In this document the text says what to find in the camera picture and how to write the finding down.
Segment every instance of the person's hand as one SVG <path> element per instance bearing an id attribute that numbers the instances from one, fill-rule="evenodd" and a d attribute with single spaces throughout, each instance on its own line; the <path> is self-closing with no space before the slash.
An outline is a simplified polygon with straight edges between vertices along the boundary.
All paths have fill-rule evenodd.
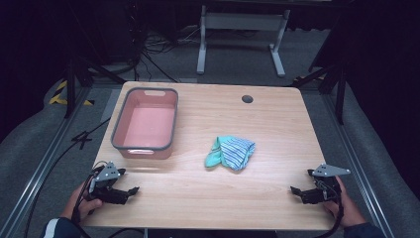
<path id="1" fill-rule="evenodd" d="M 337 182 L 340 185 L 341 188 L 341 198 L 342 198 L 342 204 L 344 207 L 344 216 L 341 221 L 341 225 L 346 228 L 349 226 L 359 225 L 366 223 L 367 221 L 362 216 L 361 212 L 359 211 L 356 204 L 352 201 L 352 199 L 347 194 L 346 188 L 344 187 L 343 182 L 340 180 L 339 177 L 336 177 Z M 325 201 L 324 207 L 327 211 L 330 211 L 333 213 L 334 217 L 337 218 L 337 214 L 339 212 L 339 205 L 335 203 L 334 201 Z"/>
<path id="2" fill-rule="evenodd" d="M 71 220 L 71 215 L 73 213 L 74 205 L 76 204 L 76 201 L 82 189 L 83 189 L 83 183 L 71 194 L 71 197 L 68 200 L 67 205 L 65 206 L 64 211 L 61 213 L 60 217 L 66 217 Z M 90 210 L 93 210 L 102 206 L 102 201 L 100 199 L 87 201 L 86 199 L 83 198 L 86 195 L 87 195 L 87 190 L 83 192 L 83 195 L 80 198 L 82 199 L 79 205 L 80 220 L 83 220 L 83 218 L 87 216 Z"/>

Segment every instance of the round hole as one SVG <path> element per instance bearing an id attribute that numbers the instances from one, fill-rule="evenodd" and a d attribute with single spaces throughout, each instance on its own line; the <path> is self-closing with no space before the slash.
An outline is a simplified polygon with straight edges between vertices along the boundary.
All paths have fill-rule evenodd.
<path id="1" fill-rule="evenodd" d="M 254 101 L 254 99 L 249 95 L 244 95 L 242 97 L 242 101 L 245 102 L 245 103 L 252 103 Z"/>

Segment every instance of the blue towel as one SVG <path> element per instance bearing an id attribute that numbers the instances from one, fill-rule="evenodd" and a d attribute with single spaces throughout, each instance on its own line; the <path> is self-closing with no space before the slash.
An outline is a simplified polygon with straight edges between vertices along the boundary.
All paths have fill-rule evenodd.
<path id="1" fill-rule="evenodd" d="M 220 136 L 208 154 L 205 166 L 214 167 L 222 163 L 234 171 L 247 166 L 248 158 L 253 154 L 256 143 L 233 136 Z"/>

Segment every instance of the pink plastic bin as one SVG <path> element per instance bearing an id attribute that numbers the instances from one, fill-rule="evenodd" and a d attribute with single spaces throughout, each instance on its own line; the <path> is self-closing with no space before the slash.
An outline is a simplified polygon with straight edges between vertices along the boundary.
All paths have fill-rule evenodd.
<path id="1" fill-rule="evenodd" d="M 111 137 L 124 158 L 167 159 L 172 153 L 178 93 L 136 87 L 127 92 Z"/>

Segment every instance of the table surface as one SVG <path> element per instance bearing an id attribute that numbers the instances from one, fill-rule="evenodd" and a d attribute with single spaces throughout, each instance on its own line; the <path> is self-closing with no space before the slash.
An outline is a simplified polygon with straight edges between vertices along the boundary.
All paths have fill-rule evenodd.
<path id="1" fill-rule="evenodd" d="M 178 92 L 173 152 L 166 160 L 125 159 L 111 135 L 130 88 Z M 243 95 L 254 102 L 244 103 Z M 204 161 L 217 136 L 256 143 L 240 171 Z M 99 161 L 127 169 L 114 188 L 139 186 L 125 205 L 104 204 L 83 225 L 106 227 L 328 230 L 334 220 L 322 204 L 303 204 L 290 186 L 314 188 L 308 169 L 324 158 L 296 88 L 127 82 L 99 149 Z"/>

